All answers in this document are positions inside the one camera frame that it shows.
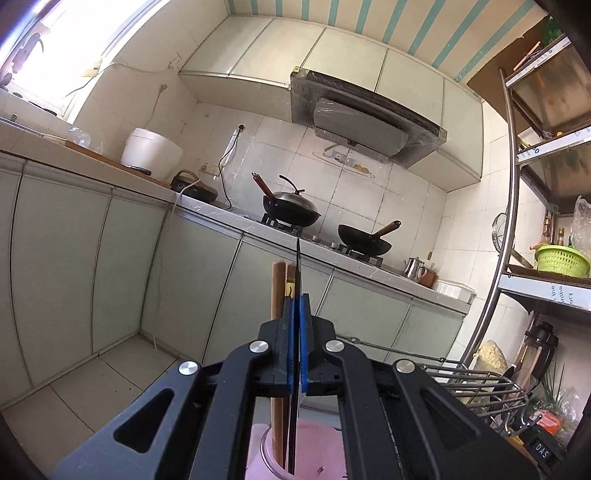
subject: stove burner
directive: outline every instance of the stove burner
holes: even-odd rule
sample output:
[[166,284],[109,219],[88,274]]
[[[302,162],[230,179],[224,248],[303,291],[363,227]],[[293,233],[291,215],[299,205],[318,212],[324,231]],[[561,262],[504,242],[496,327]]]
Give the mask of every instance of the stove burner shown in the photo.
[[340,244],[337,250],[351,258],[354,258],[355,260],[359,260],[361,262],[365,262],[376,267],[381,267],[382,262],[384,261],[382,257],[370,257],[369,255],[365,255],[363,253],[356,252],[355,250],[351,250],[350,247],[347,247],[347,245],[343,244]]
[[301,236],[302,232],[304,231],[304,227],[297,226],[297,225],[288,225],[287,223],[281,223],[274,218],[269,217],[268,214],[262,216],[261,223],[263,225],[268,225],[275,230],[279,230],[281,232],[289,233],[293,236]]

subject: wire rack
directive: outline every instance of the wire rack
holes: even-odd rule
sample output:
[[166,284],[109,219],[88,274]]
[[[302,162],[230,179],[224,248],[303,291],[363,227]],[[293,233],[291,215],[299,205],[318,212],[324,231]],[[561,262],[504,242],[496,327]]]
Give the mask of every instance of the wire rack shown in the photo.
[[530,420],[525,413],[529,402],[527,392],[514,381],[496,372],[470,370],[459,361],[404,352],[364,342],[357,337],[337,337],[354,345],[397,353],[414,360],[429,376],[503,437],[519,435],[538,420]]

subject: black frying pan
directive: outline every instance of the black frying pan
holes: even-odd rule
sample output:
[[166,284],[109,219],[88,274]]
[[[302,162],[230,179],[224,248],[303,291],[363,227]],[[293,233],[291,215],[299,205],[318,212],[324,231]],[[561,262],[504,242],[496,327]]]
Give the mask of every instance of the black frying pan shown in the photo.
[[[282,175],[282,179],[291,181]],[[289,225],[310,226],[320,217],[314,204],[300,195],[303,190],[295,188],[292,192],[273,193],[260,175],[252,174],[252,178],[265,194],[262,198],[262,205],[269,217]]]
[[386,240],[382,240],[380,237],[397,230],[400,225],[402,223],[396,220],[373,234],[349,225],[339,225],[339,237],[351,250],[355,250],[363,255],[369,255],[370,257],[378,257],[384,255],[392,248],[391,244]]

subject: striped wallpaper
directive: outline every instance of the striped wallpaper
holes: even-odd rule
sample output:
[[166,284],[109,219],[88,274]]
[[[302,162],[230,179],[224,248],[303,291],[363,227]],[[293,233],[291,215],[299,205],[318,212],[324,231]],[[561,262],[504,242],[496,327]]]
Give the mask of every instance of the striped wallpaper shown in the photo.
[[533,0],[226,0],[231,15],[297,18],[392,45],[460,83],[539,22]]

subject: tiled floor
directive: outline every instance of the tiled floor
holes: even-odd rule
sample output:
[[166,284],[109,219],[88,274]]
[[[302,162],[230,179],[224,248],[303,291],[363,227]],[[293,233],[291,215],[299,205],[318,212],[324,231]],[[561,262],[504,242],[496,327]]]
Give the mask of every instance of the tiled floor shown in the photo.
[[175,360],[136,335],[2,414],[31,460],[50,476],[63,456],[130,405]]

